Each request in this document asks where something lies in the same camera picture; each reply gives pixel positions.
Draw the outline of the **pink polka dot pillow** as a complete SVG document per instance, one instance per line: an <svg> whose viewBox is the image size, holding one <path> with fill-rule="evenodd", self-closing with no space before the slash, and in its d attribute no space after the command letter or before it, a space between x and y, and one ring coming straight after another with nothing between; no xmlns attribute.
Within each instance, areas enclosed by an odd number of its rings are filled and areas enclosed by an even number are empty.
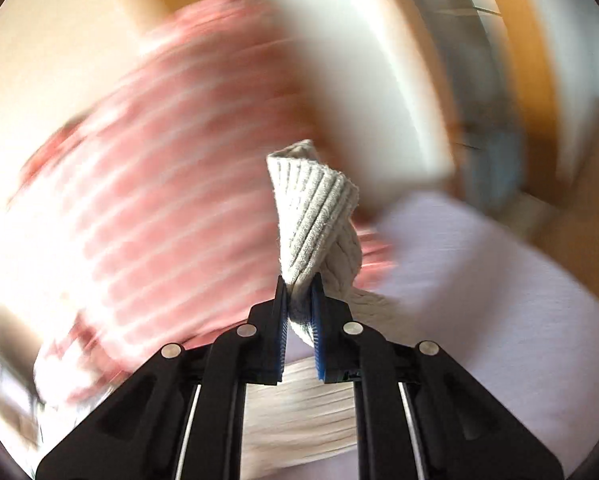
<svg viewBox="0 0 599 480"><path fill-rule="evenodd" d="M158 27L136 70L27 161L12 198L46 308L42 400L89 401L164 344L209 344L269 299L283 277L267 157L305 140L328 165L265 0L203 0ZM373 287L391 249L351 223L355 282Z"/></svg>

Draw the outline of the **beige cable-knit sweater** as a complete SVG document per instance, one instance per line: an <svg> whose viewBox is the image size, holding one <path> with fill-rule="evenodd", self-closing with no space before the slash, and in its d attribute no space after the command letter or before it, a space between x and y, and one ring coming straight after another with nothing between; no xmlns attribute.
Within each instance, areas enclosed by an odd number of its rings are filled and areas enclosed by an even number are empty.
<svg viewBox="0 0 599 480"><path fill-rule="evenodd" d="M357 478L354 392L317 377L307 308L310 280L349 304L354 317L387 339L411 344L414 330L397 301L356 284L362 248L350 216L358 188L321 162L313 143L267 157L279 218L280 268L291 294L290 356L277 387L246 391L241 476L244 479Z"/></svg>

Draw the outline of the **wooden door frame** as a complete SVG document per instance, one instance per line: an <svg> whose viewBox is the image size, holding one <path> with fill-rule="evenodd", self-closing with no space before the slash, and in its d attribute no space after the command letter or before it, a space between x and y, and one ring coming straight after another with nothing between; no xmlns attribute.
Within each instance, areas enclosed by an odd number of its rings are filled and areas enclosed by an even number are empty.
<svg viewBox="0 0 599 480"><path fill-rule="evenodd" d="M122 5L144 32L198 1ZM365 214L448 188L599 273L595 0L272 2Z"/></svg>

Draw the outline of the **lavender bed sheet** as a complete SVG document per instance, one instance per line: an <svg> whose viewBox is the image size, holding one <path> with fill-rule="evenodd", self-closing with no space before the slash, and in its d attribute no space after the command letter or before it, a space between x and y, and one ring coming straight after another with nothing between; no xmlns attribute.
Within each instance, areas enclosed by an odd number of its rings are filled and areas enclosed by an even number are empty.
<svg viewBox="0 0 599 480"><path fill-rule="evenodd" d="M415 193L377 222L392 268L348 297L400 344L437 342L559 459L599 479L599 300L473 208Z"/></svg>

